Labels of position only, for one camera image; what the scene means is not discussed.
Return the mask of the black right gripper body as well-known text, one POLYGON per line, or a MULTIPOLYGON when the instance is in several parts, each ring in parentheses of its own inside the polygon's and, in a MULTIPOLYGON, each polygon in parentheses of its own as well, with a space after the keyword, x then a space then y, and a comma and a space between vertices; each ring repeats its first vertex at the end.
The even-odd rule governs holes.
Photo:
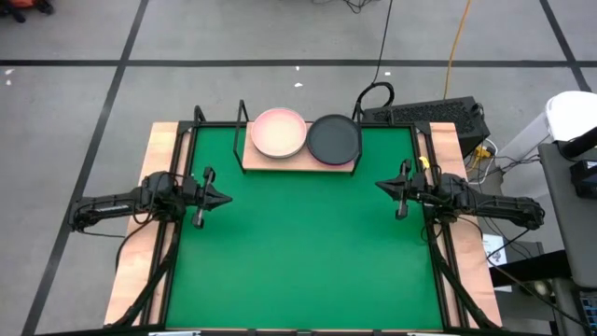
POLYGON ((396 218, 402 220, 408 216, 407 200, 419 203, 440 204, 441 200, 433 193, 433 189, 427 184, 424 173, 415 173, 410 177, 411 160, 405 159, 396 177, 396 199, 398 208, 396 218))

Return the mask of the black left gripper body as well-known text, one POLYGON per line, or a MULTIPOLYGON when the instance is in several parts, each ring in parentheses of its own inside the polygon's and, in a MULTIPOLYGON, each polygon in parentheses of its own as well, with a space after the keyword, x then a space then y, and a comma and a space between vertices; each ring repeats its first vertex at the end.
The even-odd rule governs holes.
POLYGON ((191 223, 196 229, 204 227, 204 212, 211 211, 214 208, 215 197, 213 195, 213 182, 215 180, 215 170, 208 166, 203 172, 203 184, 201 185, 194 177, 188 177, 183 182, 183 198, 185 205, 194 205, 197 207, 192 216, 191 223))

